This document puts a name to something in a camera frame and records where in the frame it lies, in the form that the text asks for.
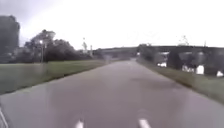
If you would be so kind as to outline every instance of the green grass verge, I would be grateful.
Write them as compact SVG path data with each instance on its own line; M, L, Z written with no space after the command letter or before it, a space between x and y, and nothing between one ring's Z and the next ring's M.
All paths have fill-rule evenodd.
M90 70L107 63L103 60L88 60L45 64L1 64L0 94Z
M137 61L155 72L224 104L223 78L207 77L170 68L158 67L143 59L138 59Z

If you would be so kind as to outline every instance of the white lane marking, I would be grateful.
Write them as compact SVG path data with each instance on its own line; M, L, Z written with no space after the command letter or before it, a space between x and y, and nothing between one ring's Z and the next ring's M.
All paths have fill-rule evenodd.
M82 121L78 121L75 125L75 128L84 128L84 123Z
M4 116L4 114L2 113L2 108L1 108L1 107L0 107L0 118L1 118L2 121L3 121L3 124L4 124L5 128L9 128L9 125L8 125L6 119L5 119L5 116Z
M151 126L149 125L148 121L144 118L139 119L139 126L140 128L151 128Z

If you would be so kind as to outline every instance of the asphalt road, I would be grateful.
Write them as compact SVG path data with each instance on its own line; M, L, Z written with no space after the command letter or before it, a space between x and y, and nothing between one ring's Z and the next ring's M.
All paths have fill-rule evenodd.
M224 107L134 61L0 97L10 128L223 128Z

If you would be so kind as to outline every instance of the sky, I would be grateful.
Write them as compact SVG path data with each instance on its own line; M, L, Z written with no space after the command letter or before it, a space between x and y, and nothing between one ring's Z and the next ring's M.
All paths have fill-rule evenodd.
M177 45L224 47L222 0L0 0L21 23L23 44L43 29L82 48Z

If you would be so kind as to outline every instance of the building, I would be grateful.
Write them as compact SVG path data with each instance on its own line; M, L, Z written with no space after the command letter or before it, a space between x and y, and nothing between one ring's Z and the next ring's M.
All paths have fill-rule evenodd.
M19 30L14 16L0 16L0 63L7 62L9 53L19 46Z

